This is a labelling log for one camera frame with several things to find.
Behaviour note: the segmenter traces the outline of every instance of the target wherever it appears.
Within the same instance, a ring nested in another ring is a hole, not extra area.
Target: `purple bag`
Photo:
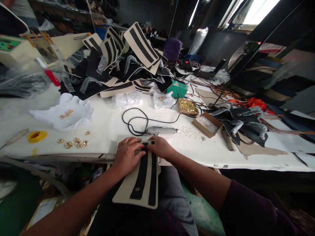
[[[178,60],[183,43],[176,38],[168,38],[164,43],[163,56],[169,61]]]

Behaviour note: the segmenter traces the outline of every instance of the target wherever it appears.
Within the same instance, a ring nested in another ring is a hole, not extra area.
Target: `green box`
[[[167,93],[173,91],[172,97],[178,98],[177,94],[180,98],[184,98],[188,91],[188,85],[179,83],[175,80],[172,81],[173,84],[167,89]]]

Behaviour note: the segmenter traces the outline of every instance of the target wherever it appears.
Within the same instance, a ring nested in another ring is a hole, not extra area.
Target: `small cardboard box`
[[[190,116],[197,116],[197,115],[199,114],[199,112],[192,113],[192,112],[188,112],[188,111],[186,111],[186,110],[182,110],[181,107],[180,107],[180,104],[179,104],[179,102],[180,102],[181,100],[192,102],[192,103],[196,106],[196,103],[195,103],[194,101],[192,101],[192,100],[179,98],[179,99],[178,99],[178,102],[177,102],[177,105],[178,105],[178,112],[179,112],[179,113],[184,113],[184,114],[187,114],[187,115],[190,115]]]
[[[215,136],[215,134],[217,133],[218,129],[220,127],[223,126],[223,124],[218,121],[216,118],[214,118],[213,116],[209,115],[208,113],[204,112],[203,114],[201,114],[200,116],[204,116],[207,120],[209,120],[211,123],[213,123],[217,129],[215,133],[211,133],[206,127],[204,127],[202,124],[199,123],[199,121],[197,120],[197,118],[195,118],[193,120],[193,124],[200,129],[208,138],[212,138],[213,136]]]

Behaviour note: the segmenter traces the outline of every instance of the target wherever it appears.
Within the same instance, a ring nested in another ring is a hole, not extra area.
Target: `window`
[[[231,19],[242,2],[243,0],[232,1],[228,11],[220,22],[219,27],[228,27],[227,22]],[[253,30],[278,2],[279,0],[253,0],[253,3],[239,29]]]

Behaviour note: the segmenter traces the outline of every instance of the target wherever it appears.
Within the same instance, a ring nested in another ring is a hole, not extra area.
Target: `hand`
[[[155,144],[147,145],[147,149],[154,152],[158,157],[167,161],[176,154],[176,150],[162,137],[152,136],[149,140],[154,140]]]
[[[129,137],[118,144],[114,164],[111,168],[117,171],[121,178],[129,174],[145,154],[145,151],[141,151],[135,155],[137,148],[144,148],[144,145],[139,143],[140,141],[140,138]]]

